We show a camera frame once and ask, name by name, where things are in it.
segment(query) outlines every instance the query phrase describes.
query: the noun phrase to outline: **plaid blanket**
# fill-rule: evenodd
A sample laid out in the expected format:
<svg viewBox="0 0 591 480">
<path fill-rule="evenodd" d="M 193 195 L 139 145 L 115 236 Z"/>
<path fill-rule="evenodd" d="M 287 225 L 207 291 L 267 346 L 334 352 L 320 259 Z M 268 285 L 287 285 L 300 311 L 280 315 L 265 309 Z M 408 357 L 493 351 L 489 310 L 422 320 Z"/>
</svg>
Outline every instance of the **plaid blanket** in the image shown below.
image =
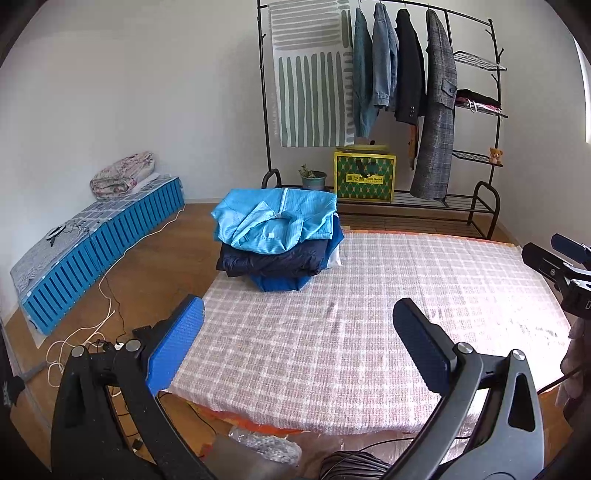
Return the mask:
<svg viewBox="0 0 591 480">
<path fill-rule="evenodd" d="M 421 429 L 439 401 L 392 327 L 412 298 L 454 342 L 525 352 L 537 387 L 559 376 L 569 324 L 521 249 L 413 233 L 350 233 L 343 266 L 300 292 L 262 293 L 220 273 L 169 391 L 278 428 L 352 434 Z M 479 395 L 468 423 L 483 403 Z"/>
</svg>

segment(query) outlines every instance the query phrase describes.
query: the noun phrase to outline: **black blazer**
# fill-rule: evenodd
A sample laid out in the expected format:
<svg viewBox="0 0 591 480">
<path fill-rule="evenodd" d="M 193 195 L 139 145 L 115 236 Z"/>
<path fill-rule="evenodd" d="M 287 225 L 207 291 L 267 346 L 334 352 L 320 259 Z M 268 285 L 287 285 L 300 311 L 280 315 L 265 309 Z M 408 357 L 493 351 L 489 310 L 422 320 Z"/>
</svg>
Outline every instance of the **black blazer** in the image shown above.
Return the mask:
<svg viewBox="0 0 591 480">
<path fill-rule="evenodd" d="M 396 25 L 399 45 L 395 116 L 399 122 L 418 125 L 427 104 L 423 51 L 405 8 L 398 11 Z"/>
</svg>

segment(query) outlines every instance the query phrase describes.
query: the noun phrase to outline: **folded pink clothes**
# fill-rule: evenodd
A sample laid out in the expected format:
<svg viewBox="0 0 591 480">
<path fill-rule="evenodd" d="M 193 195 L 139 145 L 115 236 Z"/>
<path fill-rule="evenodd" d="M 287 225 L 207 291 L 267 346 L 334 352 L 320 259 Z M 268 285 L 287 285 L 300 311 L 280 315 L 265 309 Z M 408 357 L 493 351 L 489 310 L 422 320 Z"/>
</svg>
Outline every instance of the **folded pink clothes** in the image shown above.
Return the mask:
<svg viewBox="0 0 591 480">
<path fill-rule="evenodd" d="M 493 105 L 487 105 L 485 103 L 475 102 L 474 100 L 470 100 L 464 97 L 457 97 L 456 98 L 456 105 L 465 106 L 472 110 L 473 112 L 477 112 L 479 110 L 487 110 L 493 113 L 503 113 L 501 108 L 498 108 Z"/>
</svg>

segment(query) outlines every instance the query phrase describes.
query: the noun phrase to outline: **blue garment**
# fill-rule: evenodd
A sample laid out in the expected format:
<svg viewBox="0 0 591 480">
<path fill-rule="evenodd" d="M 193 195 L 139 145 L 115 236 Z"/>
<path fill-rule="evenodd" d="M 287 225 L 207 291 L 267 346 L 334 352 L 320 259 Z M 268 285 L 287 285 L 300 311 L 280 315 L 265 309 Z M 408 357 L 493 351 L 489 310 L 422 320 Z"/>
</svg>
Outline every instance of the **blue garment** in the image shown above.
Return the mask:
<svg viewBox="0 0 591 480">
<path fill-rule="evenodd" d="M 374 106 L 373 45 L 368 23 L 360 8 L 356 10 L 355 40 L 353 43 L 353 121 L 355 135 L 369 138 L 378 117 Z"/>
<path fill-rule="evenodd" d="M 339 243 L 345 238 L 340 227 L 339 217 L 335 215 L 334 218 L 334 232 L 333 238 L 329 240 L 326 245 L 326 253 L 322 261 L 321 270 L 325 270 L 329 263 L 329 258 L 332 252 L 339 246 Z M 258 275 L 250 275 L 251 280 L 256 284 L 261 291 L 290 291 L 301 290 L 310 281 L 312 277 L 263 277 Z"/>
<path fill-rule="evenodd" d="M 336 195 L 299 189 L 231 190 L 212 212 L 214 240 L 274 255 L 333 236 Z"/>
<path fill-rule="evenodd" d="M 374 105 L 396 109 L 398 36 L 382 3 L 374 11 Z"/>
</svg>

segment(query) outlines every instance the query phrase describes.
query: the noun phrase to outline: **bed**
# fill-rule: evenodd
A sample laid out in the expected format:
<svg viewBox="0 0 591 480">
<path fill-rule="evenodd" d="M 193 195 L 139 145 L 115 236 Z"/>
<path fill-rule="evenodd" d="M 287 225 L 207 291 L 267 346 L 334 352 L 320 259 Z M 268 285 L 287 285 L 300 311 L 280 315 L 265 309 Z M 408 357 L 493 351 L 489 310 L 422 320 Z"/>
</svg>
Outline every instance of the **bed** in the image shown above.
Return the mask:
<svg viewBox="0 0 591 480">
<path fill-rule="evenodd" d="M 205 322 L 169 391 L 217 412 L 329 435 L 417 432 L 439 396 L 392 327 L 412 298 L 454 342 L 528 357 L 536 387 L 560 373 L 569 323 L 508 244 L 421 233 L 349 232 L 343 266 L 300 292 L 262 293 L 220 273 Z M 479 395 L 467 418 L 475 423 Z"/>
<path fill-rule="evenodd" d="M 10 273 L 37 348 L 125 250 L 184 205 L 178 177 L 98 200 L 39 240 Z"/>
</svg>

